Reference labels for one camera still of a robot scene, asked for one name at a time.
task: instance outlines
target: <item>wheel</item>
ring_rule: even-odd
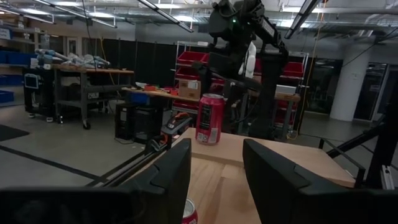
[[[63,124],[62,116],[57,116],[57,123]]]
[[[91,124],[89,122],[87,122],[86,125],[83,124],[83,129],[84,130],[90,130],[91,129]]]

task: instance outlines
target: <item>concrete floor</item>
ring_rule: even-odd
[[[95,177],[101,177],[143,149],[143,145],[138,143],[125,145],[114,140],[112,114],[94,114],[90,121],[92,127],[87,131],[78,119],[65,121],[64,124],[46,123],[45,118],[40,116],[28,118],[23,106],[0,108],[0,124],[30,132],[27,136],[0,142],[0,146],[54,161]],[[319,139],[311,136],[321,136],[339,145],[366,129],[368,125],[305,116],[302,135],[296,140],[289,140],[289,143],[317,147]],[[376,139],[365,145],[374,149]],[[372,154],[365,149],[353,149],[348,155],[365,168],[369,167]],[[339,156],[335,160],[356,175],[355,166],[345,158]],[[93,181],[89,175],[82,176],[1,150],[0,164],[0,187],[82,186]],[[394,157],[394,164],[398,165],[398,156]],[[393,174],[398,183],[396,170]]]

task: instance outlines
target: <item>white fabric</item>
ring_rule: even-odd
[[[244,71],[244,76],[248,78],[253,78],[253,73],[254,73],[254,66],[256,65],[256,46],[254,45],[253,42],[250,42],[248,51],[246,52],[246,57],[244,62],[241,65],[241,68],[239,69],[239,74],[243,74],[243,67],[244,64],[246,63],[246,70]]]

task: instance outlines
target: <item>metal cart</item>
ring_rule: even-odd
[[[134,74],[133,71],[128,70],[117,70],[117,69],[94,69],[94,68],[84,68],[76,67],[72,65],[52,65],[54,69],[54,99],[55,99],[55,114],[57,115],[57,121],[63,123],[62,114],[60,111],[60,105],[74,106],[81,108],[81,120],[83,122],[84,129],[90,129],[91,124],[87,120],[88,104],[90,103],[100,103],[109,100],[115,100],[116,98],[96,98],[89,99],[89,93],[107,93],[121,90],[122,87],[131,86],[131,76]],[[62,72],[77,72],[80,73],[80,100],[61,100],[61,77]],[[88,82],[88,74],[90,75],[111,75],[120,74],[127,75],[127,83],[125,85],[96,85],[91,86]]]

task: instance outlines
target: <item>pillar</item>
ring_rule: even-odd
[[[361,53],[370,46],[370,44],[347,45],[330,118],[340,121],[353,120],[372,49]]]

